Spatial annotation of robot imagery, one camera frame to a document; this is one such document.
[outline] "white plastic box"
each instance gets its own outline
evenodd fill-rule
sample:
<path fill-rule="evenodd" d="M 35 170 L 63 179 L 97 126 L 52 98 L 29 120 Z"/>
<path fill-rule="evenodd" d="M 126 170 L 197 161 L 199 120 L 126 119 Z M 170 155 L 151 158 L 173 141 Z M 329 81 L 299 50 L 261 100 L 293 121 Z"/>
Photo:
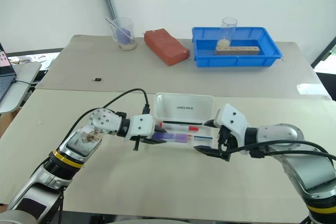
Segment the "white plastic box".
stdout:
<path fill-rule="evenodd" d="M 210 95 L 157 93 L 155 96 L 154 117 L 156 124 L 161 122 L 181 122 L 183 125 L 198 127 L 198 131 L 167 130 L 169 133 L 185 133 L 193 136 L 187 143 L 166 142 L 160 146 L 193 147 L 206 145 L 214 147 L 214 130 L 202 124 L 214 118 L 214 97 Z"/>

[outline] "black cable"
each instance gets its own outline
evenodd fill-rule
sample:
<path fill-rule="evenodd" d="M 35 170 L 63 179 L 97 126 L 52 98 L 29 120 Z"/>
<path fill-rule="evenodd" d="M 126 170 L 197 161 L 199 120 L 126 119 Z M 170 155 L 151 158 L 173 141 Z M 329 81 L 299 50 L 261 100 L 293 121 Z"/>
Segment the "black cable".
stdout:
<path fill-rule="evenodd" d="M 70 128 L 70 130 L 68 131 L 68 133 L 66 134 L 66 136 L 64 137 L 64 139 L 62 140 L 61 144 L 68 138 L 68 136 L 72 133 L 72 131 L 75 129 L 75 127 L 77 126 L 77 124 L 79 123 L 80 120 L 83 119 L 84 116 L 86 116 L 87 114 L 89 114 L 90 112 L 96 110 L 98 108 L 94 108 L 91 110 L 88 110 L 87 112 L 85 112 L 84 114 L 82 114 L 80 117 L 78 117 L 78 119 L 76 120 L 76 122 L 72 125 L 72 127 Z"/>
<path fill-rule="evenodd" d="M 131 93 L 133 91 L 141 91 L 145 97 L 145 101 L 146 101 L 146 104 L 148 104 L 148 98 L 147 98 L 147 94 L 146 92 L 143 90 L 143 89 L 139 89 L 139 88 L 136 88 L 136 89 L 130 89 L 126 92 L 123 92 L 121 95 L 117 96 L 116 98 L 112 99 L 110 102 L 108 102 L 107 104 L 105 104 L 105 106 L 103 106 L 103 108 L 106 108 L 107 106 L 111 105 L 112 103 L 114 103 L 117 99 L 123 97 L 124 95 L 128 94 L 128 93 Z M 92 112 L 93 110 L 96 110 L 97 108 L 95 109 L 91 109 L 91 110 L 88 110 L 87 112 L 85 112 L 83 115 L 81 115 L 77 121 L 72 125 L 71 129 L 69 130 L 69 132 L 67 133 L 67 135 L 64 137 L 64 139 L 62 140 L 61 143 L 63 143 L 67 138 L 68 136 L 72 133 L 72 131 L 75 129 L 75 127 L 77 126 L 77 124 L 79 123 L 80 120 L 82 120 L 82 118 L 84 116 L 86 116 L 88 113 Z"/>
<path fill-rule="evenodd" d="M 235 152 L 240 152 L 240 151 L 246 151 L 246 150 L 250 150 L 253 148 L 257 148 L 257 147 L 261 147 L 261 146 L 267 146 L 267 145 L 273 145 L 273 144 L 306 144 L 306 145 L 310 145 L 313 146 L 317 149 L 319 149 L 321 152 L 324 153 L 328 153 L 326 151 L 326 149 L 324 149 L 322 146 L 313 143 L 313 142 L 308 142 L 308 141 L 299 141 L 299 140 L 273 140 L 273 141 L 266 141 L 266 142 L 262 142 L 262 143 L 256 143 L 256 144 L 248 144 L 239 148 L 235 148 L 235 149 L 231 149 L 231 150 L 227 150 L 227 151 L 222 151 L 224 154 L 231 154 L 231 153 L 235 153 Z"/>
<path fill-rule="evenodd" d="M 314 151 L 278 151 L 278 152 L 265 153 L 265 156 L 274 156 L 274 155 L 282 155 L 282 154 L 307 154 L 307 155 L 315 155 L 315 156 L 327 157 L 329 159 L 333 159 L 333 160 L 336 161 L 336 156 L 334 156 L 334 155 L 331 155 L 329 153 L 314 152 Z"/>
<path fill-rule="evenodd" d="M 306 218 L 306 219 L 304 219 L 302 222 L 300 222 L 299 224 L 309 224 L 311 221 L 310 221 L 310 218 L 309 218 L 309 216 Z"/>
<path fill-rule="evenodd" d="M 59 212 L 58 212 L 58 224 L 61 224 L 62 222 L 62 216 L 63 216 L 63 201 L 64 201 L 64 192 L 61 192 L 61 204 L 59 205 Z"/>
<path fill-rule="evenodd" d="M 124 95 L 128 94 L 128 93 L 131 93 L 133 91 L 141 91 L 143 93 L 143 95 L 145 96 L 145 101 L 146 101 L 146 104 L 148 104 L 148 98 L 147 98 L 147 94 L 146 92 L 143 90 L 143 89 L 130 89 L 126 92 L 123 92 L 121 95 L 117 96 L 116 98 L 114 98 L 112 101 L 108 102 L 107 104 L 105 104 L 105 106 L 103 108 L 106 108 L 107 106 L 109 106 L 110 104 L 114 103 L 117 99 L 123 97 Z"/>
<path fill-rule="evenodd" d="M 15 83 L 15 82 L 23 82 L 23 83 L 26 83 L 26 84 L 29 84 L 29 85 L 33 85 L 33 83 L 29 83 L 29 82 L 26 82 L 26 81 L 15 80 L 14 83 Z"/>

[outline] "yellow ring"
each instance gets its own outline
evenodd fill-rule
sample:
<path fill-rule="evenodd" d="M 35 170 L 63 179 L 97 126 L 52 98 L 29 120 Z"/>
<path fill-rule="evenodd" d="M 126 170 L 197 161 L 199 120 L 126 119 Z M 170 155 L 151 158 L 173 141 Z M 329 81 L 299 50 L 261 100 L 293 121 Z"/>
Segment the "yellow ring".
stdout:
<path fill-rule="evenodd" d="M 78 164 L 78 163 L 76 163 L 74 161 L 71 161 L 71 160 L 67 159 L 66 157 L 63 157 L 61 154 L 59 154 L 57 152 L 57 150 L 53 150 L 52 152 L 53 152 L 53 154 L 54 154 L 54 156 L 56 158 L 58 158 L 59 160 L 61 160 L 63 163 L 66 163 L 67 165 L 70 165 L 70 166 L 73 166 L 73 167 L 79 168 L 79 169 L 81 169 L 82 166 L 83 166 L 82 164 Z"/>
<path fill-rule="evenodd" d="M 330 208 L 316 208 L 316 207 L 311 207 L 308 206 L 308 209 L 313 211 L 313 212 L 317 212 L 319 214 L 334 214 L 336 213 L 336 207 L 330 207 Z"/>

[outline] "wooden block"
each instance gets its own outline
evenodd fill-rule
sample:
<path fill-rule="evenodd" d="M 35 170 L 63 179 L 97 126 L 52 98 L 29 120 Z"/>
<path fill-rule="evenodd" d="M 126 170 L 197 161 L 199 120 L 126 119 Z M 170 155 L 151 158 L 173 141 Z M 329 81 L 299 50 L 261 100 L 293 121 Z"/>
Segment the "wooden block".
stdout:
<path fill-rule="evenodd" d="M 146 31 L 144 40 L 168 66 L 189 58 L 189 49 L 183 47 L 165 29 Z"/>
<path fill-rule="evenodd" d="M 216 47 L 216 55 L 258 55 L 259 47 Z"/>

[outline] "box lid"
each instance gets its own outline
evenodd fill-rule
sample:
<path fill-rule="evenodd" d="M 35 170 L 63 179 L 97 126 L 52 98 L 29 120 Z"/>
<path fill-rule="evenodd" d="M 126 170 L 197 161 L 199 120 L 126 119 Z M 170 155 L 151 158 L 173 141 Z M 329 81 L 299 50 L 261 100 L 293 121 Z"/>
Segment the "box lid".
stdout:
<path fill-rule="evenodd" d="M 211 95 L 157 93 L 154 116 L 160 121 L 204 123 L 213 119 Z"/>

